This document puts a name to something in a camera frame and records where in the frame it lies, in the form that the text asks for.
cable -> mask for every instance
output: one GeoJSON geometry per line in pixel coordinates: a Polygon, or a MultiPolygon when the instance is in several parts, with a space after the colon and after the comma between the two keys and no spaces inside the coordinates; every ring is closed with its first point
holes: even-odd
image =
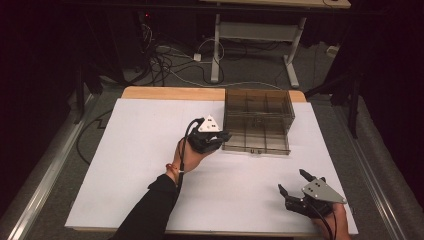
{"type": "Polygon", "coordinates": [[[328,234],[330,236],[330,240],[336,240],[336,238],[333,237],[333,231],[331,231],[330,225],[328,225],[327,220],[325,220],[325,218],[321,215],[321,213],[319,213],[319,211],[312,204],[310,204],[308,201],[304,201],[304,203],[306,204],[307,207],[312,209],[312,211],[314,211],[318,215],[318,217],[321,219],[321,221],[324,223],[325,227],[327,228],[328,234]]]}
{"type": "Polygon", "coordinates": [[[230,84],[220,84],[220,85],[207,86],[207,85],[202,85],[202,84],[199,84],[199,83],[195,83],[195,82],[191,82],[191,81],[185,80],[185,79],[181,78],[180,76],[178,76],[175,72],[173,72],[170,69],[168,69],[168,71],[170,73],[172,73],[174,76],[176,76],[179,80],[181,80],[181,81],[183,81],[185,83],[189,83],[191,85],[195,85],[195,86],[199,86],[199,87],[204,87],[204,88],[229,87],[229,86],[244,85],[244,84],[260,84],[260,85],[265,85],[265,86],[269,86],[269,87],[272,87],[272,88],[276,88],[278,90],[283,90],[282,88],[279,88],[279,87],[274,86],[272,84],[263,83],[263,82],[239,82],[239,83],[230,83],[230,84]]]}
{"type": "Polygon", "coordinates": [[[183,147],[182,147],[182,153],[180,152],[180,142],[178,142],[178,153],[180,155],[180,171],[179,171],[179,176],[178,176],[178,185],[177,185],[177,197],[175,198],[175,203],[178,200],[178,197],[180,195],[181,192],[181,187],[183,185],[183,178],[184,178],[184,155],[185,155],[185,146],[186,146],[186,142],[187,142],[187,137],[188,137],[188,132],[190,131],[191,126],[194,123],[199,123],[200,119],[194,119],[193,121],[190,122],[190,124],[187,126],[186,132],[184,134],[184,140],[183,140],[183,147]]]}
{"type": "Polygon", "coordinates": [[[81,149],[80,149],[80,147],[79,147],[79,144],[80,144],[80,141],[81,141],[81,136],[85,133],[85,131],[91,126],[91,124],[93,124],[94,122],[98,122],[99,124],[98,124],[98,126],[97,126],[97,129],[105,129],[105,127],[101,127],[101,125],[102,125],[102,121],[103,121],[103,119],[101,119],[102,117],[104,117],[106,114],[108,114],[108,113],[111,113],[113,111],[113,109],[111,109],[111,110],[108,110],[108,111],[106,111],[106,112],[104,112],[104,113],[102,113],[102,114],[100,114],[96,119],[94,119],[93,121],[91,121],[87,126],[85,126],[84,128],[83,128],[83,130],[81,131],[81,133],[78,135],[78,138],[77,138],[77,145],[76,145],[76,148],[77,148],[77,152],[78,152],[78,155],[80,156],[80,158],[82,159],[82,161],[84,161],[88,166],[90,166],[90,162],[82,155],[82,153],[81,153],[81,149]]]}
{"type": "Polygon", "coordinates": [[[202,48],[202,46],[203,46],[205,43],[207,43],[207,42],[211,42],[211,41],[216,42],[216,43],[218,43],[218,44],[221,46],[221,48],[222,48],[222,56],[219,58],[219,60],[223,59],[223,58],[224,58],[224,54],[225,54],[224,46],[223,46],[223,45],[222,45],[222,43],[220,43],[219,41],[215,41],[215,39],[207,39],[207,40],[205,40],[202,44],[200,44],[199,48],[197,49],[197,53],[199,53],[199,54],[200,54],[200,49],[202,48]]]}

clear plastic box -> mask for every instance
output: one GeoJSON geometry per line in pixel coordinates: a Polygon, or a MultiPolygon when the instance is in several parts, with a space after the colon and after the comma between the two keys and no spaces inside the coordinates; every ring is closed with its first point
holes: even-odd
{"type": "Polygon", "coordinates": [[[227,89],[224,130],[227,151],[289,155],[287,133],[295,118],[288,91],[227,89]]]}

wrist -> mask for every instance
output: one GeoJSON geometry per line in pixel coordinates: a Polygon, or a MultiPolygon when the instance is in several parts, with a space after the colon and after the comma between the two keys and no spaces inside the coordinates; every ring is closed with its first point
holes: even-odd
{"type": "Polygon", "coordinates": [[[175,185],[178,184],[178,177],[179,177],[179,171],[178,168],[175,167],[173,164],[166,164],[166,173],[169,178],[171,178],[172,181],[174,181],[175,185]]]}

white table surface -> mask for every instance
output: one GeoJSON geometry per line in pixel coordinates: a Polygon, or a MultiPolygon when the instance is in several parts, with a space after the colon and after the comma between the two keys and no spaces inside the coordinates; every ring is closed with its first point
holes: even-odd
{"type": "MultiPolygon", "coordinates": [[[[303,197],[305,169],[345,196],[309,103],[293,103],[291,154],[251,155],[218,150],[184,177],[167,231],[309,236],[307,217],[287,211],[277,185],[303,197]]],[[[211,114],[222,126],[223,101],[119,99],[66,227],[114,230],[172,162],[177,141],[195,118],[211,114]]],[[[346,205],[349,233],[358,230],[346,205]]]]}

table leg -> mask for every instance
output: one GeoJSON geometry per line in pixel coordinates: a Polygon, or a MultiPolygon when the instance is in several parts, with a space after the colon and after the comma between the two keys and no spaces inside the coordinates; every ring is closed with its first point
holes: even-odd
{"type": "Polygon", "coordinates": [[[293,67],[293,59],[296,54],[297,46],[299,45],[300,37],[302,36],[303,28],[305,27],[306,18],[301,18],[296,30],[289,55],[284,55],[284,63],[289,76],[292,88],[299,88],[299,81],[296,77],[296,72],[293,67]]]}
{"type": "Polygon", "coordinates": [[[215,42],[213,50],[213,59],[212,59],[212,69],[211,69],[211,82],[217,83],[219,81],[219,27],[221,24],[220,14],[216,14],[215,19],[215,42]]]}

